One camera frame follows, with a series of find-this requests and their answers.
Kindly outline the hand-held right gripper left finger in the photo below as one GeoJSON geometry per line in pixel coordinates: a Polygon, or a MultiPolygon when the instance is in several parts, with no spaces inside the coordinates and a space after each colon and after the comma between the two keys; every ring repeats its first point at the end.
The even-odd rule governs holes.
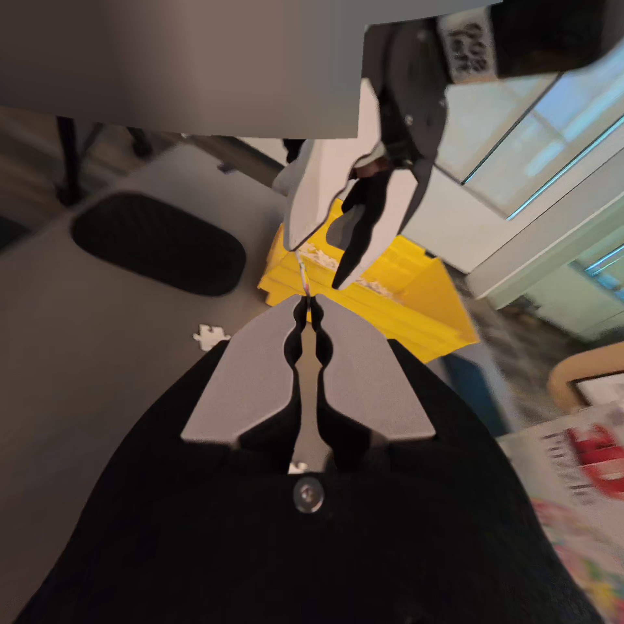
{"type": "Polygon", "coordinates": [[[307,313],[308,298],[291,296],[233,335],[181,432],[184,442],[292,459],[301,427],[296,363],[307,313]]]}

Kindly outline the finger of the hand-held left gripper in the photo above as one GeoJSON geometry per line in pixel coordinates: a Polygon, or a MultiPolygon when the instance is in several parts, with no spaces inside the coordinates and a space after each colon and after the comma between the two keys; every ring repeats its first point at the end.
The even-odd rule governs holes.
{"type": "Polygon", "coordinates": [[[357,136],[308,139],[299,156],[274,179],[273,190],[285,197],[283,245],[296,251],[326,221],[332,203],[347,187],[351,172],[372,161],[381,144],[379,102],[370,81],[362,81],[357,136]]]}
{"type": "Polygon", "coordinates": [[[391,164],[355,166],[355,184],[341,214],[327,230],[327,242],[343,251],[332,288],[343,290],[359,278],[401,233],[414,213],[412,199],[422,199],[418,167],[391,164]]]}

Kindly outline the colourful puzzle box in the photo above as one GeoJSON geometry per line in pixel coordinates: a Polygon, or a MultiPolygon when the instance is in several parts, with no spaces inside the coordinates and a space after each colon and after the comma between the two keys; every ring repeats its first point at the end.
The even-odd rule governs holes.
{"type": "Polygon", "coordinates": [[[623,623],[623,409],[592,406],[498,438],[573,580],[623,623]]]}

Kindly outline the black quilted pad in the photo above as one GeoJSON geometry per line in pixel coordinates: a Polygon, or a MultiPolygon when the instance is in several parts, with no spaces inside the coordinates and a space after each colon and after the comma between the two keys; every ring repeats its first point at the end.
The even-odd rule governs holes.
{"type": "Polygon", "coordinates": [[[210,298],[233,291],[246,265],[232,234],[142,193],[101,199],[74,218],[71,235],[99,260],[210,298]]]}

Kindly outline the wooden easel board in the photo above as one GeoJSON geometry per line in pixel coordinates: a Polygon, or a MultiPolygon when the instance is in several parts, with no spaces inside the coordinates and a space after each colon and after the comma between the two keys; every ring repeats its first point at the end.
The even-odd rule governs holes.
{"type": "Polygon", "coordinates": [[[558,363],[547,381],[547,391],[556,407],[572,414],[585,405],[574,382],[623,372],[623,342],[570,356],[558,363]]]}

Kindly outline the yellow plastic bin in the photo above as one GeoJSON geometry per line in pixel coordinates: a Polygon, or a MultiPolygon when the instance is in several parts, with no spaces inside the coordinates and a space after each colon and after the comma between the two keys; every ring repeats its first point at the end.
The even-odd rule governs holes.
{"type": "MultiPolygon", "coordinates": [[[[329,226],[341,214],[336,200],[328,221],[306,243],[340,261],[343,251],[326,241],[329,226]]],[[[322,294],[361,316],[386,338],[396,339],[423,363],[453,353],[480,339],[471,317],[439,259],[402,235],[361,277],[378,281],[394,297],[388,299],[355,282],[334,290],[335,272],[304,258],[312,295],[322,294]]],[[[294,252],[283,246],[283,225],[271,245],[265,272],[258,288],[267,293],[266,303],[275,306],[292,295],[304,295],[294,252]]]]}

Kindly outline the white jigsaw piece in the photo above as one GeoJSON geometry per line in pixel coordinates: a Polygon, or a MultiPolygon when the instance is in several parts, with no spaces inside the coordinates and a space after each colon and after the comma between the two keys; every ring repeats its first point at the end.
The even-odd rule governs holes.
{"type": "Polygon", "coordinates": [[[308,271],[306,268],[306,264],[305,264],[305,259],[301,256],[299,251],[295,251],[294,252],[296,261],[298,263],[299,269],[300,269],[300,277],[301,277],[301,283],[302,283],[302,288],[303,291],[305,293],[305,296],[307,297],[308,300],[311,299],[312,297],[312,292],[311,292],[311,282],[308,276],[308,271]]]}
{"type": "Polygon", "coordinates": [[[231,336],[221,326],[199,324],[198,330],[192,334],[192,339],[202,352],[207,353],[222,341],[229,341],[231,336]]]}

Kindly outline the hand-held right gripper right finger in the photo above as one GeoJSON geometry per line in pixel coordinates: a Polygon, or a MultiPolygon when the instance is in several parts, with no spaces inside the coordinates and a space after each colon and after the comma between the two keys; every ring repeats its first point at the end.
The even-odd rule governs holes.
{"type": "Polygon", "coordinates": [[[318,431],[335,465],[428,441],[435,428],[386,337],[326,296],[313,297],[318,431]]]}

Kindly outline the pile of puzzle pieces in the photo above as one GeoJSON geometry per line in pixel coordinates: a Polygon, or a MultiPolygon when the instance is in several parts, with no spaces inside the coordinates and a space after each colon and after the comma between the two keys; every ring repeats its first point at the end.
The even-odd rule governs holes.
{"type": "MultiPolygon", "coordinates": [[[[302,248],[295,252],[295,256],[297,257],[297,261],[303,261],[303,259],[306,258],[307,260],[326,269],[330,269],[333,272],[336,272],[338,269],[339,261],[337,259],[325,254],[322,250],[317,249],[309,243],[304,243],[302,248]]],[[[370,281],[366,278],[358,277],[356,278],[355,283],[388,299],[392,299],[394,297],[392,292],[378,281],[370,281]]]]}

